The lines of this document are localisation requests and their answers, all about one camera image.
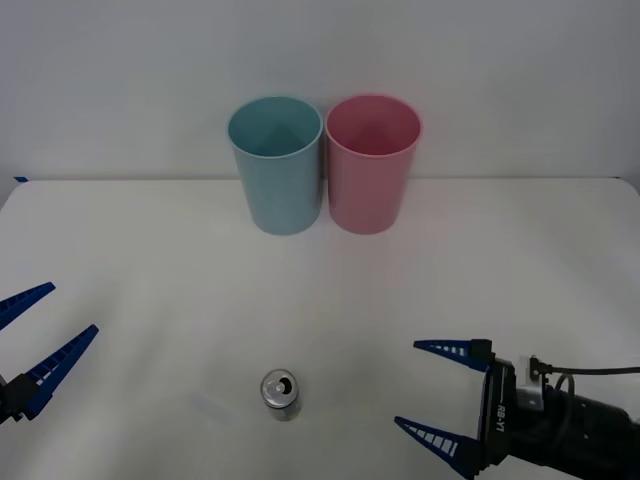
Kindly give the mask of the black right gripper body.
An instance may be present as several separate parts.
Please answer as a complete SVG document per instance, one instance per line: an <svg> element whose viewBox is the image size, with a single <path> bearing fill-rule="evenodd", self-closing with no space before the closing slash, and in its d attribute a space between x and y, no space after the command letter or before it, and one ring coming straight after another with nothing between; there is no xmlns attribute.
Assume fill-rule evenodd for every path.
<svg viewBox="0 0 640 480"><path fill-rule="evenodd" d="M519 415L544 412L542 374L536 357L526 357L522 376L512 363L494 355L479 355L477 369L484 373L478 437L479 471L500 464L513 456L526 462L546 466L543 442L522 426ZM522 388L517 381L524 381Z"/></svg>

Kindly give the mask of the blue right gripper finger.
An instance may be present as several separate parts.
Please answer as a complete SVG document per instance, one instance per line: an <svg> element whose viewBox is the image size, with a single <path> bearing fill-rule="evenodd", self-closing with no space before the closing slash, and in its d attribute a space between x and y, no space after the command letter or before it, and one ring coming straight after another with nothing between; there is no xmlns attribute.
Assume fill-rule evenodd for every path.
<svg viewBox="0 0 640 480"><path fill-rule="evenodd" d="M464 479L474 479L487 467L484 450L478 440L401 416L395 416L394 423Z"/></svg>
<svg viewBox="0 0 640 480"><path fill-rule="evenodd" d="M494 362L492 342L488 339L471 340L416 340L413 347L439 355L478 372L486 372Z"/></svg>

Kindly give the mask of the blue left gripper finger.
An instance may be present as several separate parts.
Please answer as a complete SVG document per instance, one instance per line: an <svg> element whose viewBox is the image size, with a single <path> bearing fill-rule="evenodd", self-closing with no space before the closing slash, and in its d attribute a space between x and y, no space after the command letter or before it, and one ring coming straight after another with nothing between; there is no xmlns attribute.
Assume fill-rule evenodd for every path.
<svg viewBox="0 0 640 480"><path fill-rule="evenodd" d="M6 384L6 419L36 418L99 332L90 325L46 359Z"/></svg>
<svg viewBox="0 0 640 480"><path fill-rule="evenodd" d="M52 282L46 282L0 301L0 329L10 325L26 310L56 289Z"/></svg>

